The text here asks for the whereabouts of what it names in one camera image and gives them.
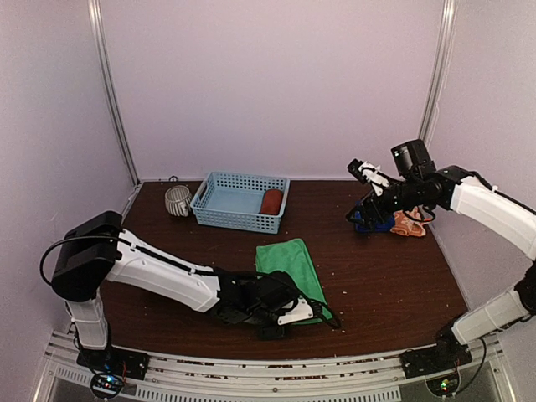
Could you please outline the green towel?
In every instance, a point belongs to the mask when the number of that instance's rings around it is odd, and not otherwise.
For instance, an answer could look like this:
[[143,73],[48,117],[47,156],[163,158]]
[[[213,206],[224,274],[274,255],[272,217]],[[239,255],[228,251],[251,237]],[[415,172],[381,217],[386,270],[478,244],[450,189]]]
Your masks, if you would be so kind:
[[[275,271],[285,272],[309,300],[327,303],[315,266],[302,239],[256,247],[255,266],[258,272],[270,274]],[[319,323],[318,317],[291,325]]]

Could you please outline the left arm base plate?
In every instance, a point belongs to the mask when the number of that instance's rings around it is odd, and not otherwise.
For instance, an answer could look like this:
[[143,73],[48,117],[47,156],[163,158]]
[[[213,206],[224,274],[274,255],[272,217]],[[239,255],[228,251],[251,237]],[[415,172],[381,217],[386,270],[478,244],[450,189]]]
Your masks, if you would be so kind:
[[76,363],[96,372],[110,373],[126,379],[144,380],[149,364],[149,355],[123,348],[103,350],[82,349]]

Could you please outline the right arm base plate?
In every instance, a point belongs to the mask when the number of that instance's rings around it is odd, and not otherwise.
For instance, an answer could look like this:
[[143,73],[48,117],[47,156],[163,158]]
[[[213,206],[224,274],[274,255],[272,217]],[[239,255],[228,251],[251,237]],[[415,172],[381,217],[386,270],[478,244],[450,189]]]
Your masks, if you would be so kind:
[[468,348],[439,345],[408,349],[399,358],[407,379],[454,370],[460,365],[472,362]]

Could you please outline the light blue perforated basket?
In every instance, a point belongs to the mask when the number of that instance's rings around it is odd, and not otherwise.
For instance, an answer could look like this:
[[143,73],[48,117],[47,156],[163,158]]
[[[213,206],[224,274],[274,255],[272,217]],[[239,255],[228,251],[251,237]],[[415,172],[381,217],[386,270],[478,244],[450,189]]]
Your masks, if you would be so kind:
[[[279,232],[291,180],[245,173],[211,172],[193,196],[191,208],[201,225],[263,234]],[[265,193],[282,191],[276,214],[260,212]]]

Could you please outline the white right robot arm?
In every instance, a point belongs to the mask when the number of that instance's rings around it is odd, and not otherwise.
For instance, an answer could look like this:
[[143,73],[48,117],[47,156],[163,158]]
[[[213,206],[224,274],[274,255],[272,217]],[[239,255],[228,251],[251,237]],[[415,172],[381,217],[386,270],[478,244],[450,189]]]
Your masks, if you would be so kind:
[[[533,209],[499,192],[475,171],[456,165],[437,168],[420,139],[393,147],[391,154],[398,179],[369,162],[354,159],[348,164],[349,173],[371,190],[347,214],[347,221],[373,230],[396,212],[420,207],[432,214],[441,207],[486,226],[535,260]],[[535,268],[530,266],[510,289],[441,329],[430,363],[435,369],[448,369],[461,356],[461,347],[534,315]]]

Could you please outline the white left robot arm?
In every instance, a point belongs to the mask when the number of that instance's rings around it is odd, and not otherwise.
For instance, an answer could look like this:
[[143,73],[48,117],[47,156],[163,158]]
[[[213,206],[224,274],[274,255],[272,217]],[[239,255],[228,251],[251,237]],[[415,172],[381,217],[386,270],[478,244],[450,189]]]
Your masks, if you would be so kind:
[[103,281],[142,288],[227,324],[259,326],[279,337],[312,317],[311,304],[285,272],[265,276],[196,265],[161,251],[122,228],[114,211],[87,220],[57,243],[50,285],[63,299],[89,360],[103,372],[120,365],[100,297]]

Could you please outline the rust brown towel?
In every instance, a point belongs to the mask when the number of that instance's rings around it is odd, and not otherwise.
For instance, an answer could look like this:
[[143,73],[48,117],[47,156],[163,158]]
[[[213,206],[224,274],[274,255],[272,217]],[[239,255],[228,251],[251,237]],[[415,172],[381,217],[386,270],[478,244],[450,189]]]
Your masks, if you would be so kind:
[[280,213],[284,193],[272,188],[265,192],[260,206],[260,214],[278,215]]

